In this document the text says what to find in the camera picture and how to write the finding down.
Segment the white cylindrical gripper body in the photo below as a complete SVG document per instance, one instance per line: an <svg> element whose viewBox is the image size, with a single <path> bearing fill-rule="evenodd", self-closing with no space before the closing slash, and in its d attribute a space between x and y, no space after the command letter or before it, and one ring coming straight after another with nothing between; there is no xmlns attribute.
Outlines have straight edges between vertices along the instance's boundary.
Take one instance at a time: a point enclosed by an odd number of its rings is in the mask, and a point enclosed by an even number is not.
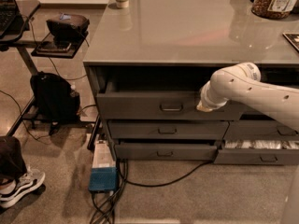
<svg viewBox="0 0 299 224"><path fill-rule="evenodd" d="M196 109L203 112L212 112L226 105L227 98L219 96L207 82L200 90L200 101Z"/></svg>

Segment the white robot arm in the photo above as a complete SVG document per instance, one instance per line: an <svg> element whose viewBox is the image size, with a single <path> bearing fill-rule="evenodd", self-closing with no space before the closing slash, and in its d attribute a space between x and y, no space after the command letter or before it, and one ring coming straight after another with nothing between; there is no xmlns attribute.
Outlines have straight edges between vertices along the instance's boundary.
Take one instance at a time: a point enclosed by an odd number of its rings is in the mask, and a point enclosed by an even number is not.
<svg viewBox="0 0 299 224"><path fill-rule="evenodd" d="M262 83L261 72L255 63L239 63L215 71L200 89L196 109L212 112L229 100L247 105L299 131L299 90Z"/></svg>

